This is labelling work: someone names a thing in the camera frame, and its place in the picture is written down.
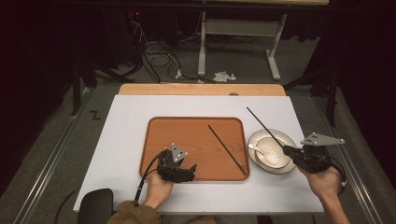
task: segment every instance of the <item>wooden table edge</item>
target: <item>wooden table edge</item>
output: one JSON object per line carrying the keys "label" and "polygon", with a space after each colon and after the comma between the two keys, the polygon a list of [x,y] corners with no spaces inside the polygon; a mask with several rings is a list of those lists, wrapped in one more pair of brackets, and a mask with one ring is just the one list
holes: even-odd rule
{"label": "wooden table edge", "polygon": [[126,83],[119,95],[286,96],[286,92],[279,84]]}

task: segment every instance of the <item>stacked plates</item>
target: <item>stacked plates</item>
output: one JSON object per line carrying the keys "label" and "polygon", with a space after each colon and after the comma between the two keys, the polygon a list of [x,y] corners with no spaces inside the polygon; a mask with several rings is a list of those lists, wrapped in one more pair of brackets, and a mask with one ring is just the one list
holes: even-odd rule
{"label": "stacked plates", "polygon": [[[277,130],[268,130],[282,146],[297,147],[293,140]],[[248,140],[248,155],[253,162],[263,170],[282,175],[294,169],[292,159],[283,154],[282,148],[275,139],[265,130],[255,132]]]}

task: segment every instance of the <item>white metal stand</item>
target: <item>white metal stand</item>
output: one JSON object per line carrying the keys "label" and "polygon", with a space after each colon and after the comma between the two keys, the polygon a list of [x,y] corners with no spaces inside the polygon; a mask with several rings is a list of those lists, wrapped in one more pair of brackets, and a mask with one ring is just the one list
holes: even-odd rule
{"label": "white metal stand", "polygon": [[276,47],[282,35],[283,27],[287,14],[283,14],[279,21],[236,21],[236,20],[215,20],[207,19],[206,12],[202,12],[201,22],[201,47],[198,62],[198,77],[205,76],[205,37],[206,34],[212,35],[252,35],[252,36],[273,36],[274,42],[271,49],[265,51],[268,63],[270,65],[272,77],[274,80],[280,80],[280,74],[277,70],[274,58]]}

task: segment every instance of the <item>sleeve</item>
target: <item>sleeve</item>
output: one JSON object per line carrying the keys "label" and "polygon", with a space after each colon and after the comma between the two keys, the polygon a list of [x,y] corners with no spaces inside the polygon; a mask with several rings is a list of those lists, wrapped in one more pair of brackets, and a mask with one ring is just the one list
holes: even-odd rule
{"label": "sleeve", "polygon": [[137,202],[125,201],[117,206],[107,224],[160,224],[161,216],[157,211],[146,205],[139,206]]}

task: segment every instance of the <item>person's lap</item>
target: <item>person's lap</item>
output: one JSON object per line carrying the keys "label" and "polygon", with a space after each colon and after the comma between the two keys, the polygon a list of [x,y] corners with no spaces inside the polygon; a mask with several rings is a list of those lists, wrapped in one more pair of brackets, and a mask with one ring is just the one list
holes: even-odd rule
{"label": "person's lap", "polygon": [[[202,216],[163,216],[162,224],[189,224]],[[216,224],[257,224],[257,216],[213,216]]]}

